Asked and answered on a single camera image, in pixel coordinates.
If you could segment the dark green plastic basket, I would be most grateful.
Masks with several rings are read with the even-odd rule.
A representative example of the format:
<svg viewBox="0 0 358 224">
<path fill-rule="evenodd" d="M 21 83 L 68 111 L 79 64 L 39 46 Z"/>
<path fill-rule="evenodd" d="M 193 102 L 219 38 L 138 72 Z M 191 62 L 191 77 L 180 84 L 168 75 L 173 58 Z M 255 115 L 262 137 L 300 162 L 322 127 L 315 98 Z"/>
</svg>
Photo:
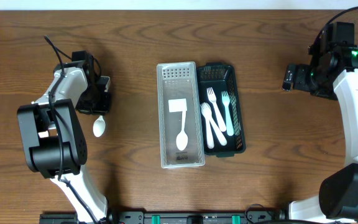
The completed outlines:
<svg viewBox="0 0 358 224">
<path fill-rule="evenodd" d="M 230 98 L 229 111 L 234 128 L 233 136 L 228 136 L 226 131 L 223 132 L 223 135 L 227 140 L 227 144 L 225 146 L 220 145 L 215 132 L 211 129 L 214 139 L 214 148 L 209 149 L 206 143 L 206 122 L 202 121 L 201 125 L 203 127 L 205 154 L 217 157 L 232 157 L 235 154 L 243 153 L 246 149 L 246 140 L 242 125 L 242 113 L 234 67 L 222 62 L 207 63 L 206 65 L 197 67 L 196 74 L 200 102 L 208 103 L 210 106 L 213 105 L 209 102 L 207 95 L 207 88 L 212 87 L 217 98 L 216 103 L 225 124 L 225 108 L 222 103 L 222 92 L 228 92 Z"/>
</svg>

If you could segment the pale green plastic fork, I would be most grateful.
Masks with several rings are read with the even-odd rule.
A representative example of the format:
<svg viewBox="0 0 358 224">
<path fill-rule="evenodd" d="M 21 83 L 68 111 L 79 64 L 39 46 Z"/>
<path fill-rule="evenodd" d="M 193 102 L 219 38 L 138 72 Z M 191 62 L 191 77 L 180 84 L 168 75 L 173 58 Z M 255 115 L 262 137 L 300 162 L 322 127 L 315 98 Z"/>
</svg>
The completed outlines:
<svg viewBox="0 0 358 224">
<path fill-rule="evenodd" d="M 234 128 L 232 124 L 231 114 L 229 111 L 229 105 L 230 105 L 230 98 L 229 94 L 226 91 L 222 92 L 222 103 L 225 108 L 225 119 L 226 119 L 226 132 L 228 136 L 234 135 Z"/>
</svg>

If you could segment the white thick plastic spoon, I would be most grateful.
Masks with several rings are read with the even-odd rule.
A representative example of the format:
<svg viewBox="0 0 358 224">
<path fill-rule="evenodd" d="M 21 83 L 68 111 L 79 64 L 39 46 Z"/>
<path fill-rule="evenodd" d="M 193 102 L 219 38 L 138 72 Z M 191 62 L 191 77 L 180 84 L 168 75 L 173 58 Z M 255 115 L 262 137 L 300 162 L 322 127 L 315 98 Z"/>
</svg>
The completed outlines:
<svg viewBox="0 0 358 224">
<path fill-rule="evenodd" d="M 201 114 L 205 118 L 206 122 L 206 143 L 207 147 L 209 149 L 214 148 L 214 140 L 213 140 L 213 134 L 211 130 L 211 118 L 212 118 L 212 111 L 208 103 L 202 103 L 201 104 Z"/>
</svg>

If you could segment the white fork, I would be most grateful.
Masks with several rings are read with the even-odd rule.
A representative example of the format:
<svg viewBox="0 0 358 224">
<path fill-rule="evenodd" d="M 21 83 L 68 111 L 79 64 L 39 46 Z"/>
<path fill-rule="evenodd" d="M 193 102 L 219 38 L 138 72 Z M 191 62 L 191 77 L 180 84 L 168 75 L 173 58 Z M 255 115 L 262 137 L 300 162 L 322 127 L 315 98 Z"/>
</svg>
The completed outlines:
<svg viewBox="0 0 358 224">
<path fill-rule="evenodd" d="M 225 146 L 227 144 L 227 140 L 224 137 L 222 131 L 220 131 L 218 125 L 215 123 L 213 117 L 211 118 L 210 123 L 211 123 L 211 129 L 214 130 L 215 135 L 216 135 L 216 137 L 218 139 L 218 142 L 220 143 L 220 145 Z"/>
<path fill-rule="evenodd" d="M 215 95 L 212 87 L 207 88 L 207 95 L 208 95 L 209 102 L 213 104 L 213 108 L 214 108 L 214 112 L 216 115 L 216 120 L 218 122 L 219 129 L 220 129 L 220 131 L 225 132 L 226 125 L 224 123 L 223 117 L 222 117 L 221 112 L 220 112 L 218 105 L 216 103 L 217 98 L 216 98 L 216 95 Z"/>
</svg>

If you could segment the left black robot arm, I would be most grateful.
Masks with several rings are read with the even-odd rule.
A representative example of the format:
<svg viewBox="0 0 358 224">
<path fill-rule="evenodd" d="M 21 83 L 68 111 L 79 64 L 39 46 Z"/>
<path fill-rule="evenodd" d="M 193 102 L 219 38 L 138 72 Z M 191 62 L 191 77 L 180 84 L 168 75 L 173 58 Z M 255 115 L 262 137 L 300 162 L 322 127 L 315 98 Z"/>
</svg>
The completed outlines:
<svg viewBox="0 0 358 224">
<path fill-rule="evenodd" d="M 86 167 L 88 148 L 77 117 L 78 113 L 96 115 L 94 135 L 105 132 L 110 78 L 95 71 L 98 64 L 88 57 L 57 65 L 47 91 L 17 110 L 28 168 L 62 190 L 76 210 L 75 223 L 116 222 Z"/>
</svg>

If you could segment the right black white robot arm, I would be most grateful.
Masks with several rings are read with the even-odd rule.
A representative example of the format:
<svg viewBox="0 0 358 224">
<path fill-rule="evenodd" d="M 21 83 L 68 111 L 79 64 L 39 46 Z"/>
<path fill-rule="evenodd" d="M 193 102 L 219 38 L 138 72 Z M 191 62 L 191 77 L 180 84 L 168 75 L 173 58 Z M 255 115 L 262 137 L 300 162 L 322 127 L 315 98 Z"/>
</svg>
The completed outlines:
<svg viewBox="0 0 358 224">
<path fill-rule="evenodd" d="M 334 22 L 309 47 L 310 64 L 289 64 L 283 90 L 301 90 L 336 100 L 341 109 L 346 153 L 344 167 L 323 180 L 317 196 L 293 201 L 291 220 L 358 222 L 358 46 L 354 24 Z"/>
</svg>

